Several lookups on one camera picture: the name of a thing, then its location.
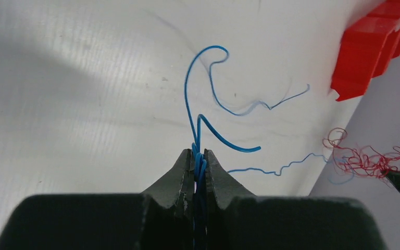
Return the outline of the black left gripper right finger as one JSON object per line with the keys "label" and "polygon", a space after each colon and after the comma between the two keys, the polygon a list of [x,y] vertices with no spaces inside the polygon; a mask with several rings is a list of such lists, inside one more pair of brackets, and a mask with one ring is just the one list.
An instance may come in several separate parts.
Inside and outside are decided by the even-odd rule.
{"label": "black left gripper right finger", "polygon": [[257,196],[205,150],[205,249],[384,249],[364,205],[343,197]]}

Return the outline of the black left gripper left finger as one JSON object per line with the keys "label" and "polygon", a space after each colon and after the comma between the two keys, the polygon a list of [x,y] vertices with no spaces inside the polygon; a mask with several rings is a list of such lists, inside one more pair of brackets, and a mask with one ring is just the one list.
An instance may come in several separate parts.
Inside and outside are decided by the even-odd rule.
{"label": "black left gripper left finger", "polygon": [[141,193],[25,198],[0,234],[0,249],[193,249],[193,154]]}

